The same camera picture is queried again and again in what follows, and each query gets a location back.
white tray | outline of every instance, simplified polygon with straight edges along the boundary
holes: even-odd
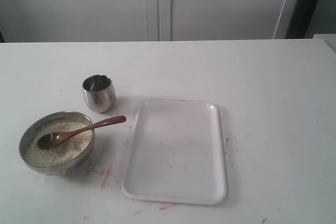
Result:
[[[122,191],[213,205],[226,195],[219,112],[208,102],[148,100],[139,109]]]

wooden spoon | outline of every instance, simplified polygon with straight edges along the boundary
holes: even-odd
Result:
[[[64,141],[68,140],[69,138],[82,133],[84,131],[112,125],[112,124],[117,124],[117,123],[123,123],[126,122],[126,117],[124,115],[118,115],[114,116],[112,118],[107,118],[103,121],[100,121],[98,123],[90,124],[84,128],[81,128],[76,131],[70,131],[70,132],[53,132],[47,135],[44,135],[37,141],[37,146],[42,149],[42,150],[47,150],[50,148],[53,148]]]

stainless steel cup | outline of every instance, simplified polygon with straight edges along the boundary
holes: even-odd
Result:
[[[102,74],[88,77],[83,82],[83,93],[86,105],[98,113],[108,111],[116,103],[112,80]]]

white cabinet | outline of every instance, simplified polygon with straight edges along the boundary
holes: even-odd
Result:
[[[0,0],[8,42],[283,38],[296,0]]]

white table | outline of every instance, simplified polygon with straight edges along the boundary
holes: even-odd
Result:
[[[2,44],[0,56],[1,223],[335,221],[336,55],[322,40]],[[62,110],[108,116],[82,97],[95,73],[113,78],[109,115],[128,122],[96,131],[89,167],[64,177],[33,172],[18,153],[33,122]],[[160,210],[170,205],[125,198],[120,181],[145,98],[219,106],[228,138],[222,203]]]

